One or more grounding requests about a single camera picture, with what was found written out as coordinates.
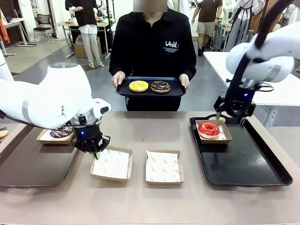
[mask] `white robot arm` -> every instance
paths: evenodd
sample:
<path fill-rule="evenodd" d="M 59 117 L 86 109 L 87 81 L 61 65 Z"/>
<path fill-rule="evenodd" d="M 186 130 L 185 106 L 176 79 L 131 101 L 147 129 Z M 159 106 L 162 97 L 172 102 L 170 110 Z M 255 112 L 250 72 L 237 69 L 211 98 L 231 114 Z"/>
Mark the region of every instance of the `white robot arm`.
<path fill-rule="evenodd" d="M 44 80 L 35 85 L 14 81 L 1 52 L 0 60 L 0 116 L 47 129 L 72 126 L 75 147 L 90 153 L 103 151 L 110 137 L 100 132 L 99 123 L 111 105 L 92 98 L 81 66 L 53 64 Z"/>
<path fill-rule="evenodd" d="M 234 76 L 226 96 L 219 96 L 214 105 L 217 118 L 223 111 L 238 118 L 251 116 L 255 109 L 252 103 L 255 92 L 266 91 L 261 90 L 265 86 L 263 82 L 280 82 L 293 69 L 293 57 L 300 57 L 300 22 L 268 34 L 276 17 L 292 2 L 300 5 L 300 0 L 278 0 L 252 42 L 237 45 L 230 51 L 226 66 Z"/>

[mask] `logo on sweatshirt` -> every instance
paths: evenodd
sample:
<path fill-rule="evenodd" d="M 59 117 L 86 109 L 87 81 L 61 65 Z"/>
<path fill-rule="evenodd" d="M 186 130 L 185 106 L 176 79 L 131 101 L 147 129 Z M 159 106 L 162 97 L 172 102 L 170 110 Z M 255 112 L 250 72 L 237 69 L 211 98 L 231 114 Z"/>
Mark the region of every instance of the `logo on sweatshirt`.
<path fill-rule="evenodd" d="M 166 41 L 164 50 L 167 53 L 175 53 L 179 50 L 179 44 L 177 41 Z"/>

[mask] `khaki shorts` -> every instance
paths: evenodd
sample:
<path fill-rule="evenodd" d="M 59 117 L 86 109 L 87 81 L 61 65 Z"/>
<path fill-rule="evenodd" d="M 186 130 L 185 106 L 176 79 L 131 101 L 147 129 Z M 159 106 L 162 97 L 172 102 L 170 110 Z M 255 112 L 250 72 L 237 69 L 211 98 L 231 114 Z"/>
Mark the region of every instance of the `khaki shorts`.
<path fill-rule="evenodd" d="M 214 33 L 215 22 L 198 22 L 197 33 L 212 36 Z"/>

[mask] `red glazed donut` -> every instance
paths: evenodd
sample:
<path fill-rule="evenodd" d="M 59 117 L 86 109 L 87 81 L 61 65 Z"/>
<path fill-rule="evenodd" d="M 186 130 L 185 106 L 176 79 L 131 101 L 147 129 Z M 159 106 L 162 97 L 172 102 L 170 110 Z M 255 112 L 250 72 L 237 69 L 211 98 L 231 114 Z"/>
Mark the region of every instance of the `red glazed donut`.
<path fill-rule="evenodd" d="M 207 139 L 215 139 L 219 136 L 219 128 L 212 123 L 203 123 L 199 125 L 198 131 L 200 135 Z"/>

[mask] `black sweatshirt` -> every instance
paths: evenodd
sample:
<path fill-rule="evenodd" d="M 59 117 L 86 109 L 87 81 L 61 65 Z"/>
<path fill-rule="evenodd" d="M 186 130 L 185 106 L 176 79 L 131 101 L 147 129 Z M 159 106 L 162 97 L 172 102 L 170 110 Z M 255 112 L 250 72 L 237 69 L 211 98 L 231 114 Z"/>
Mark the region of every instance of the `black sweatshirt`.
<path fill-rule="evenodd" d="M 97 25 L 94 12 L 94 8 L 98 8 L 96 0 L 66 0 L 65 6 L 67 11 L 69 11 L 69 8 L 73 6 L 81 6 L 83 8 L 83 10 L 75 12 L 79 27 L 85 26 L 87 24 Z"/>
<path fill-rule="evenodd" d="M 142 13 L 132 12 L 118 21 L 109 72 L 175 78 L 187 74 L 191 80 L 196 59 L 187 16 L 168 9 L 151 27 Z"/>

